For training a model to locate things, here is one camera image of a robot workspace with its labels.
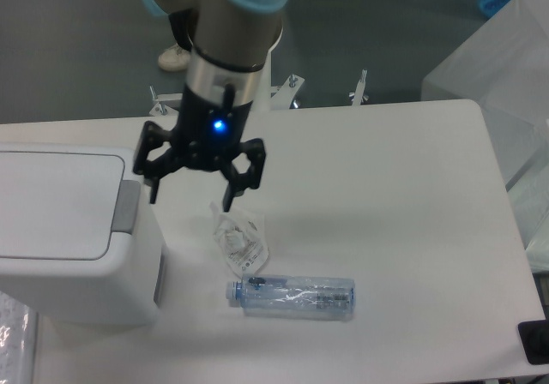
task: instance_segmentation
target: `crumpled plastic wrapper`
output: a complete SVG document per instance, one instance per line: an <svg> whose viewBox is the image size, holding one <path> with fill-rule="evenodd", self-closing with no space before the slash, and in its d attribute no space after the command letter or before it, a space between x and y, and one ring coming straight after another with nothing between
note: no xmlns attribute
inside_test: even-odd
<svg viewBox="0 0 549 384"><path fill-rule="evenodd" d="M227 265L240 279L245 273L255 274L268 259L264 217L237 207L223 213L214 203L210 208L214 215L214 240Z"/></svg>

